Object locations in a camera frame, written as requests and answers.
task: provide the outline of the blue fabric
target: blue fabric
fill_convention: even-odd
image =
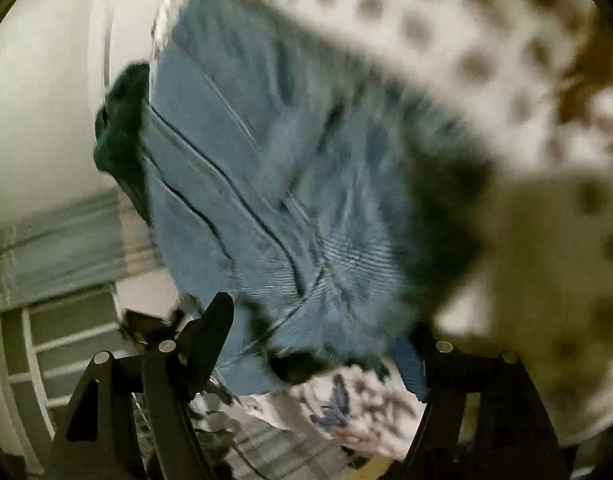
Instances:
[[[425,402],[429,389],[424,374],[424,362],[407,337],[398,337],[391,343],[389,355],[400,372],[406,389]]]
[[[234,297],[234,394],[379,362],[477,251],[452,216],[487,175],[462,129],[264,6],[190,0],[142,122],[176,285]]]

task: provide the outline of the metal bolt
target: metal bolt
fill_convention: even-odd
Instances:
[[[98,352],[95,354],[95,357],[93,357],[93,362],[96,365],[103,365],[106,361],[108,361],[110,358],[110,355],[108,352]]]
[[[517,363],[517,356],[513,352],[502,352],[502,359],[507,365],[514,365]]]
[[[450,354],[453,351],[453,345],[448,341],[438,341],[435,343],[435,348],[441,354]]]
[[[173,350],[175,349],[175,341],[171,341],[170,339],[167,339],[166,341],[162,341],[157,346],[157,348],[163,354],[168,354],[170,352],[173,352]]]

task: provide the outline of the black clamp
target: black clamp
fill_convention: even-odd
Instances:
[[[539,395],[512,352],[463,354],[426,327],[411,336],[424,358],[429,397],[413,444],[392,478],[568,480],[557,437]],[[458,444],[467,394],[480,394],[472,449]]]
[[[132,393],[146,398],[164,478],[215,479],[186,404],[205,389],[233,320],[233,300],[220,293],[175,341],[122,359],[110,352],[96,354],[71,397],[43,479],[145,479]]]

